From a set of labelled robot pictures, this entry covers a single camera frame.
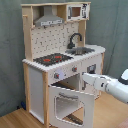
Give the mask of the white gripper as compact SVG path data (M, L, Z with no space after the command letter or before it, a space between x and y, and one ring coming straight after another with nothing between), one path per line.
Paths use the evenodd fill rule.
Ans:
M92 85L95 89L108 92L108 84L111 78L106 75L83 73L82 79L89 85Z

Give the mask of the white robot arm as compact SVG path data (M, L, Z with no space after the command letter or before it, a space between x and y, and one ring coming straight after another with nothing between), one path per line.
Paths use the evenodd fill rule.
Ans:
M128 69L118 79L90 73L83 73L82 78L95 89L106 92L117 100L128 104Z

